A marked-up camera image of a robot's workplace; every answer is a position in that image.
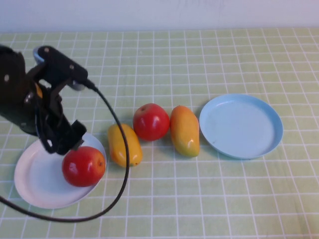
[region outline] apple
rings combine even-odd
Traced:
[[[169,130],[169,116],[157,104],[143,105],[134,113],[133,129],[137,136],[145,141],[160,139]]]
[[[106,160],[103,154],[89,146],[69,151],[62,162],[65,180],[76,187],[95,185],[105,173]]]

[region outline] plate rim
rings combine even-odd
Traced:
[[[104,146],[102,145],[102,143],[92,134],[86,132],[84,135],[83,135],[83,139],[85,141],[85,138],[89,138],[91,140],[95,140],[97,143],[100,144],[101,148],[103,149],[103,152],[101,152],[104,157],[105,157],[105,160],[107,161],[107,155],[106,155],[106,151],[105,151],[105,148]],[[32,155],[34,155],[35,153],[39,152],[39,151],[45,151],[44,147],[42,146],[42,143],[40,141],[40,139],[37,139],[36,141],[34,141],[31,145],[29,145],[24,151],[23,153],[21,154],[21,156],[19,157],[16,165],[15,165],[15,169],[14,169],[14,176],[13,176],[13,183],[14,183],[14,187],[16,189],[16,191],[18,192],[19,196],[27,203],[29,203],[30,205],[36,207],[36,208],[40,208],[40,209],[63,209],[63,208],[67,208],[73,204],[76,204],[78,202],[80,202],[81,200],[83,200],[84,198],[86,198],[90,193],[92,193],[92,191],[98,186],[98,184],[100,183],[100,181],[102,180],[102,178],[94,185],[92,186],[89,186],[87,188],[88,191],[87,193],[85,193],[82,197],[80,197],[79,199],[73,201],[73,202],[70,202],[70,203],[67,203],[67,204],[64,204],[62,206],[40,206],[39,204],[34,204],[33,202],[30,202],[27,198],[25,198],[23,195],[23,190],[21,189],[21,186],[23,187],[24,185],[27,185],[26,183],[25,184],[20,184],[18,182],[18,177],[19,177],[19,170],[21,169],[21,164],[24,162],[22,161],[21,159],[22,158],[26,158],[25,160],[29,160],[31,158]]]
[[[207,133],[206,133],[205,130],[202,130],[203,129],[203,117],[204,117],[203,114],[207,111],[207,109],[209,108],[209,105],[212,104],[215,100],[222,99],[222,98],[227,99],[227,98],[231,98],[231,97],[252,99],[252,100],[254,100],[256,102],[260,102],[261,104],[265,105],[269,110],[271,110],[273,112],[273,114],[278,118],[278,122],[280,124],[279,127],[281,129],[280,130],[281,134],[280,134],[278,143],[275,146],[273,146],[270,150],[267,150],[264,153],[261,153],[261,154],[255,155],[255,156],[251,156],[251,157],[242,157],[242,156],[232,155],[232,154],[229,154],[227,152],[224,152],[224,151],[218,149],[217,147],[215,147],[212,143],[210,143],[207,140]],[[233,93],[232,94],[232,93],[230,93],[230,94],[224,94],[224,95],[221,95],[221,96],[217,96],[217,97],[209,100],[200,111],[200,114],[199,114],[199,127],[200,127],[200,130],[201,130],[205,140],[209,143],[210,146],[212,146],[218,152],[220,152],[220,153],[222,153],[222,154],[224,154],[226,156],[229,156],[229,157],[234,158],[234,159],[242,159],[242,160],[247,160],[247,159],[249,160],[249,159],[263,157],[264,155],[272,152],[273,150],[275,150],[278,147],[278,145],[281,143],[281,141],[283,139],[283,136],[284,136],[284,124],[283,124],[283,121],[282,121],[280,115],[275,111],[275,109],[270,104],[268,104],[267,102],[263,101],[262,99],[260,99],[258,97],[251,96],[249,94],[239,94],[239,93]]]

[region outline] mango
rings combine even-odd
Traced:
[[[143,159],[143,151],[139,142],[139,139],[134,130],[127,124],[121,124],[124,134],[126,136],[129,155],[130,166],[138,165]],[[108,129],[108,142],[111,159],[120,165],[126,167],[126,150],[124,140],[117,124],[113,124]]]
[[[196,157],[200,152],[199,122],[185,106],[177,106],[170,115],[170,136],[178,153]]]

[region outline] light blue plate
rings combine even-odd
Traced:
[[[283,123],[264,101],[242,94],[210,100],[199,117],[206,140],[219,152],[239,159],[261,157],[283,137]]]

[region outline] grid pattern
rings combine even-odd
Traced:
[[[278,112],[282,143],[270,154],[232,160],[204,138],[196,158],[175,152],[169,134],[142,142],[124,195],[107,215],[82,224],[24,217],[0,205],[0,238],[319,238],[319,29],[267,28],[165,32],[0,34],[22,51],[27,69],[34,47],[47,44],[85,66],[122,122],[154,102],[170,114],[184,105],[198,116],[219,95],[256,96]],[[61,92],[68,119],[83,122],[105,146],[114,123],[92,92]],[[89,197],[61,210],[25,203],[13,185],[23,150],[36,140],[0,119],[0,194],[34,212],[88,216],[118,193],[123,168],[107,172]]]

